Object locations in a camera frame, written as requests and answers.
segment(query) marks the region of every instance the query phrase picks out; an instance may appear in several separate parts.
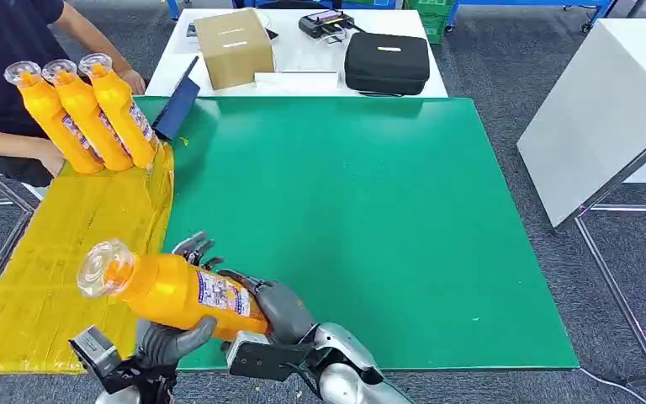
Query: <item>clear bottle cap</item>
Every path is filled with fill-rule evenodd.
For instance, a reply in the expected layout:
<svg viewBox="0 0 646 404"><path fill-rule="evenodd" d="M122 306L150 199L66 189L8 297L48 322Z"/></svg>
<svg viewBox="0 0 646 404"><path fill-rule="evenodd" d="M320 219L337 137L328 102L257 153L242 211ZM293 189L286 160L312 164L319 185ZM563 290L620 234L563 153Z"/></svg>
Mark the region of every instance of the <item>clear bottle cap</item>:
<svg viewBox="0 0 646 404"><path fill-rule="evenodd" d="M68 84L77 78L77 67L67 59L56 59L43 66L41 75L56 86Z"/></svg>
<svg viewBox="0 0 646 404"><path fill-rule="evenodd" d="M90 78L103 77L113 70L113 59L104 53L93 53L83 57L78 68Z"/></svg>
<svg viewBox="0 0 646 404"><path fill-rule="evenodd" d="M6 67L3 78L18 88L30 87L40 80L40 67L32 61L17 61Z"/></svg>
<svg viewBox="0 0 646 404"><path fill-rule="evenodd" d="M132 275L135 256L113 238L99 242L87 252L77 275L78 289L86 297L120 292Z"/></svg>

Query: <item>cardboard box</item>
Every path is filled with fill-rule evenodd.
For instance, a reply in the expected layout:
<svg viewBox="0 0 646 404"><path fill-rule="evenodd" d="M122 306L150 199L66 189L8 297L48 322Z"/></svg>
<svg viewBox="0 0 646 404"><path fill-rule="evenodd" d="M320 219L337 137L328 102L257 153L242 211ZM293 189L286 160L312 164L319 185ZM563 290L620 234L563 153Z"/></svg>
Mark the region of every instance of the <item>cardboard box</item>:
<svg viewBox="0 0 646 404"><path fill-rule="evenodd" d="M194 21L212 88L254 81L256 72L273 72L273 50L252 9Z"/></svg>

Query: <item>bottle label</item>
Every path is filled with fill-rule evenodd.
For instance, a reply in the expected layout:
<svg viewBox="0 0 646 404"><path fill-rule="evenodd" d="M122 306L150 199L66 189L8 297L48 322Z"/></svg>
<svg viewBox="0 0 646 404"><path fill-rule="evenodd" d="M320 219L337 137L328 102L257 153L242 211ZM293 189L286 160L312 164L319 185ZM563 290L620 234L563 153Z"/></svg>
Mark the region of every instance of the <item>bottle label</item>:
<svg viewBox="0 0 646 404"><path fill-rule="evenodd" d="M252 305L248 290L237 288L226 279L197 271L199 279L199 303L205 306L233 311L250 316Z"/></svg>
<svg viewBox="0 0 646 404"><path fill-rule="evenodd" d="M112 135L112 136L113 136L113 139L115 139L115 140L120 144L120 146L122 146L122 148L123 148L124 152L125 152L125 153L127 153L127 154L129 155L129 154L130 154L130 150L128 150L127 146L126 146L126 145L125 145L125 143L124 143L124 142L119 138L118 134L117 134L117 133L115 133L115 128L113 128L113 125L112 125L112 124L110 124L110 120L108 120L108 117L107 117L107 116L105 116L105 113L103 112L103 110L102 110L102 109L100 109L100 114L98 114L98 118L100 119L100 122L103 122L103 125L105 125L105 129L107 129L107 130L108 130L108 132L110 132L110 135Z"/></svg>
<svg viewBox="0 0 646 404"><path fill-rule="evenodd" d="M75 121L73 120L73 118L71 118L69 114L65 114L61 122L63 126L65 126L66 129L68 129L68 131L71 132L78 139L78 142L80 142L80 146L82 146L83 149L88 150L92 148L93 153L95 154L95 160L101 163L103 162L103 158L100 157L100 155L98 154L98 151L95 150L95 146L91 145L90 142L87 141L85 136L82 135L80 128L77 127Z"/></svg>
<svg viewBox="0 0 646 404"><path fill-rule="evenodd" d="M152 139L152 137L155 135L155 131L152 130L150 122L147 121L145 114L142 114L140 107L135 104L134 99L132 100L132 104L130 104L130 117L132 117L135 125L140 128L140 131L145 137L145 140L150 141L150 139Z"/></svg>

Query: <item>gray carpet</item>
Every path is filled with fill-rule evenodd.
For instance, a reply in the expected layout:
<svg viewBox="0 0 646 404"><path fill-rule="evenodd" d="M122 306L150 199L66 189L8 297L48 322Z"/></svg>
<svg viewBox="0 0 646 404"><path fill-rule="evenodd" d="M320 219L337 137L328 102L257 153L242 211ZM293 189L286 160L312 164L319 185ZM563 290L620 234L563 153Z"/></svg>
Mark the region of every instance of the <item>gray carpet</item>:
<svg viewBox="0 0 646 404"><path fill-rule="evenodd" d="M210 4L202 0L195 6ZM135 68L152 74L173 27L163 5L136 0L76 0L75 5ZM614 14L624 15L631 5L621 0ZM581 364L606 378L621 379L646 370L646 361L579 233L573 227L550 228L516 151L516 140L583 40L579 27L586 13L581 8L462 7L457 28L434 52L449 93L473 98L477 105ZM72 41L63 43L73 58L82 54ZM646 186L623 187L613 198L644 202ZM0 241L13 221L8 208L0 210ZM646 328L646 215L593 213L587 224ZM637 402L575 371L389 376L420 403ZM0 376L0 403L92 402L98 391L86 376ZM279 384L187 373L180 376L175 392L180 403L317 402L298 378ZM646 397L646 389L640 393Z"/></svg>

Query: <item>orange bottle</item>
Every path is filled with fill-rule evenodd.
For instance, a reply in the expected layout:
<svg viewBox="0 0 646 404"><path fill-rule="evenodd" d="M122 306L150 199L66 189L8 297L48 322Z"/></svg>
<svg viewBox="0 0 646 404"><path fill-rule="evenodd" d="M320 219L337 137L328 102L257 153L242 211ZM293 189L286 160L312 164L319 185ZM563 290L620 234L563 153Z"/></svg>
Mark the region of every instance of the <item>orange bottle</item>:
<svg viewBox="0 0 646 404"><path fill-rule="evenodd" d="M160 142L132 99L130 85L113 72L113 60L104 53L94 53L83 57L78 67L93 82L95 98L127 146L132 161L139 168L149 168Z"/></svg>
<svg viewBox="0 0 646 404"><path fill-rule="evenodd" d="M3 76L19 89L26 110L74 170L81 174L94 174L103 169L103 160L63 109L58 93L40 76L37 64L17 61L6 68Z"/></svg>
<svg viewBox="0 0 646 404"><path fill-rule="evenodd" d="M239 331L265 333L266 317L238 282L195 267L174 254L139 256L120 240L100 242L77 276L86 297L112 295L151 322L187 330L203 316L216 318L214 337L232 341Z"/></svg>
<svg viewBox="0 0 646 404"><path fill-rule="evenodd" d="M113 171L132 167L130 156L98 106L93 88L77 75L76 64L66 59L51 61L43 66L42 74L56 87L63 108L103 158L105 167Z"/></svg>

